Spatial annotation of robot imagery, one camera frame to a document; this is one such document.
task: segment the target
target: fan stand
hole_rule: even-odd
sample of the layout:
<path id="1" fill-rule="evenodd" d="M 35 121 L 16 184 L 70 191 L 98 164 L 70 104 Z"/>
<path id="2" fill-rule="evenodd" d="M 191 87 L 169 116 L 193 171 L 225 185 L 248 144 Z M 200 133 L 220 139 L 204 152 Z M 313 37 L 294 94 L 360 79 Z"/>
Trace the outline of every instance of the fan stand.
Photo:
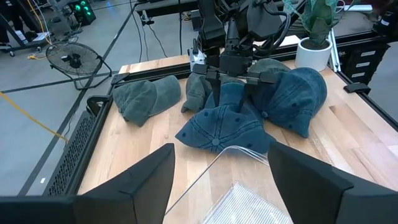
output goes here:
<path id="1" fill-rule="evenodd" d="M 88 87 L 78 87 L 77 82 L 76 82 L 76 81 L 79 81 L 78 79 L 72 78 L 70 75 L 68 75 L 67 73 L 65 73 L 65 72 L 63 72 L 63 71 L 61 71 L 61 70 L 59 70 L 57 67 L 54 67 L 53 65 L 50 65 L 50 67 L 51 67 L 51 68 L 57 69 L 59 72 L 61 72 L 62 74 L 66 75 L 68 78 L 70 78 L 70 80 L 73 81 L 73 84 L 75 85 L 75 89 L 76 89 L 76 90 L 87 90 L 87 89 L 90 89 L 90 88 L 96 88 L 97 86 L 99 86 L 100 84 L 102 84 L 106 79 L 112 77 L 112 69 L 109 67 L 109 65 L 102 59 L 101 56 L 98 55 L 98 56 L 97 56 L 97 59 L 99 59 L 99 60 L 101 61 L 101 63 L 98 65 L 98 66 L 99 66 L 99 69 L 101 68 L 101 65 L 104 64 L 104 65 L 109 69 L 109 75 L 107 75 L 105 78 L 103 78 L 99 83 L 97 83 L 97 84 L 95 84 L 95 85 L 92 85 L 92 86 L 88 86 Z M 93 73 L 93 74 L 91 75 L 91 77 L 88 79 L 88 81 L 90 81 L 90 79 L 94 79 L 95 75 L 96 75 L 96 74 Z"/>

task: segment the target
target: wooden table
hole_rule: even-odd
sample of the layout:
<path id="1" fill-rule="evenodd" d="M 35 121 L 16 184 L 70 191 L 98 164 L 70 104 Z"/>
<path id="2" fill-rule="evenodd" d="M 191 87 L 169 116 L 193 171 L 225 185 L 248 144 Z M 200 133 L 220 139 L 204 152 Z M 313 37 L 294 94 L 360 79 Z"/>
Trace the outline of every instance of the wooden table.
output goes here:
<path id="1" fill-rule="evenodd" d="M 125 65 L 124 72 L 189 62 L 178 56 Z M 285 64 L 294 68 L 294 62 Z M 329 68 L 322 71 L 328 97 L 312 119 L 308 139 L 265 122 L 266 132 L 279 142 L 321 159 L 339 169 L 390 189 L 398 190 L 398 134 L 357 94 L 347 94 L 346 85 Z M 180 80 L 182 97 L 171 109 L 151 117 L 138 128 L 123 120 L 113 103 L 95 151 L 80 185 L 79 194 L 106 182 L 167 142 L 175 144 L 175 178 L 169 205 L 206 169 L 216 155 L 193 150 L 174 138 L 192 116 L 180 112 L 185 101 L 186 80 Z"/>

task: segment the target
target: white flower pot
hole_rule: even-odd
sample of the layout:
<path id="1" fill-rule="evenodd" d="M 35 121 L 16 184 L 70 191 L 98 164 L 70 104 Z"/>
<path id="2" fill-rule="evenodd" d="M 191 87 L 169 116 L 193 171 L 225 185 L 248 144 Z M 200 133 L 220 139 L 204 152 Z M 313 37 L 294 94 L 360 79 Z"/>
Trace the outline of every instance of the white flower pot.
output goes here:
<path id="1" fill-rule="evenodd" d="M 312 68 L 318 72 L 324 70 L 329 61 L 330 52 L 331 52 L 331 43 L 327 39 L 326 41 L 329 43 L 329 47 L 322 50 L 310 50 L 306 49 L 302 46 L 302 42 L 308 40 L 309 37 L 302 39 L 297 46 L 296 53 L 296 67 L 302 68 Z"/>

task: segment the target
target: gray floor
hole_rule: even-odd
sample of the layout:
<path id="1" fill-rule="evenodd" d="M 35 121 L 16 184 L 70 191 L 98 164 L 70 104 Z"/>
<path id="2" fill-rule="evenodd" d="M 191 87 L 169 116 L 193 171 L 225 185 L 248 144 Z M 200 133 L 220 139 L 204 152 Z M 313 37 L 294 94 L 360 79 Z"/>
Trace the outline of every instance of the gray floor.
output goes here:
<path id="1" fill-rule="evenodd" d="M 95 2 L 93 8 L 101 8 L 127 2 L 126 0 L 109 0 Z M 79 34 L 78 42 L 85 44 L 100 55 L 104 55 L 110 43 L 129 14 L 128 4 L 96 10 L 97 19 L 90 26 L 83 27 Z M 162 42 L 166 54 L 176 56 L 179 54 L 178 46 L 178 15 L 156 17 L 152 28 Z M 53 28 L 62 33 L 62 28 Z M 163 58 L 163 53 L 153 33 L 145 27 L 148 58 L 154 60 Z M 192 45 L 192 39 L 197 33 L 192 31 L 191 23 L 183 23 L 183 49 Z M 139 61 L 139 41 L 134 20 L 131 18 L 121 32 L 117 42 L 106 58 L 106 62 L 114 71 L 122 65 L 137 63 Z M 67 78 L 56 70 L 52 70 L 47 60 L 27 60 L 27 56 L 34 50 L 21 50 L 15 57 L 0 53 L 0 90 L 11 90 L 32 85 L 66 80 Z M 389 62 L 393 62 L 394 55 L 398 53 L 398 45 L 392 45 L 388 50 L 385 60 L 381 63 L 377 74 L 370 86 L 373 89 L 371 96 L 393 117 L 398 119 L 397 95 L 395 84 L 398 76 Z M 142 61 L 147 60 L 145 46 L 143 47 Z M 109 89 L 110 80 L 101 86 L 88 90 L 80 103 L 73 119 L 70 121 L 70 136 L 78 118 L 85 110 L 86 99 L 91 95 L 105 95 Z M 53 130 L 57 130 L 63 123 L 66 115 L 76 101 L 79 91 L 75 90 L 72 83 L 34 88 L 31 90 L 16 91 L 7 95 L 21 108 L 28 111 L 34 118 L 43 122 Z M 28 176 L 36 166 L 40 157 L 50 144 L 53 136 L 40 126 L 27 119 L 18 110 L 13 108 L 4 99 L 0 98 L 0 195 L 17 195 L 25 184 Z M 29 195 L 40 195 L 48 183 L 55 165 L 63 152 L 65 143 L 58 141 L 52 149 L 49 159 L 37 174 Z"/>

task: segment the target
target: transparent plastic sheet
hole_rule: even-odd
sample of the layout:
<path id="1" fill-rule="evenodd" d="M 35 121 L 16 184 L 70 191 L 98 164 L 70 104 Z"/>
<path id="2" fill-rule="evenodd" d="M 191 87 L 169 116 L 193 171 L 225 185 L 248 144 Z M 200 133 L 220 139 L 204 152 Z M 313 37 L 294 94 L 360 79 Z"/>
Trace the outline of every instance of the transparent plastic sheet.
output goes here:
<path id="1" fill-rule="evenodd" d="M 166 212 L 164 223 L 292 223 L 267 157 L 231 146 Z"/>

